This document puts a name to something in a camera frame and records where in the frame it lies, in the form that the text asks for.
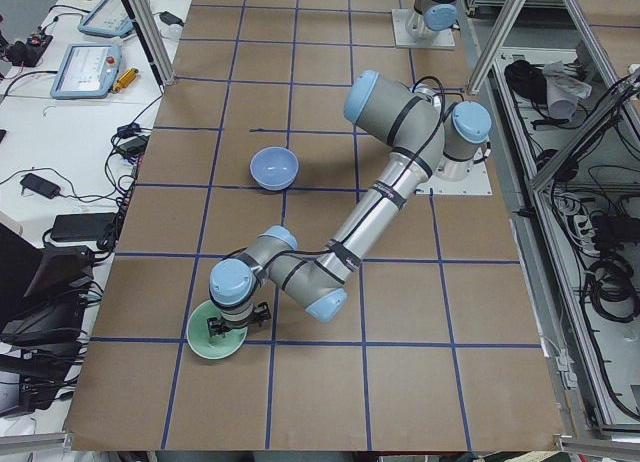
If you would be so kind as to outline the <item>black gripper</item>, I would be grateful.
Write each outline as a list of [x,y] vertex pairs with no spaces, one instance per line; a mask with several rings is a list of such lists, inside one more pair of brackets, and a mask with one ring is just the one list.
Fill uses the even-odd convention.
[[233,315],[222,312],[218,317],[207,319],[207,328],[210,338],[224,337],[232,330],[240,330],[252,324],[261,325],[269,320],[269,306],[266,302],[252,305],[242,313]]

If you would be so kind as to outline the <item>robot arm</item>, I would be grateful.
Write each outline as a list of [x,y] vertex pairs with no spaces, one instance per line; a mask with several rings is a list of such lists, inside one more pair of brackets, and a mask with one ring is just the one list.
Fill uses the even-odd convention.
[[449,102],[443,88],[407,86],[375,70],[362,72],[344,102],[343,115],[388,148],[381,173],[352,198],[345,219],[317,251],[304,251],[282,225],[265,229],[247,247],[211,270],[208,336],[225,336],[271,317],[256,292],[272,283],[319,322],[335,318],[347,300],[345,285],[419,185],[442,177],[448,163],[472,165],[492,126],[475,101]]
[[407,29],[417,37],[450,29],[458,18],[457,0],[414,0]]

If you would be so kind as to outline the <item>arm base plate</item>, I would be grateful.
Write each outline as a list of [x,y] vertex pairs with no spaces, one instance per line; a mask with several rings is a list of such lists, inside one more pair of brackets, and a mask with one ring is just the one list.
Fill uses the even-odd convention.
[[413,9],[391,12],[395,46],[407,49],[453,50],[455,40],[451,28],[433,31]]
[[433,176],[416,189],[417,195],[491,196],[491,187],[485,162],[474,160],[456,162],[443,157]]

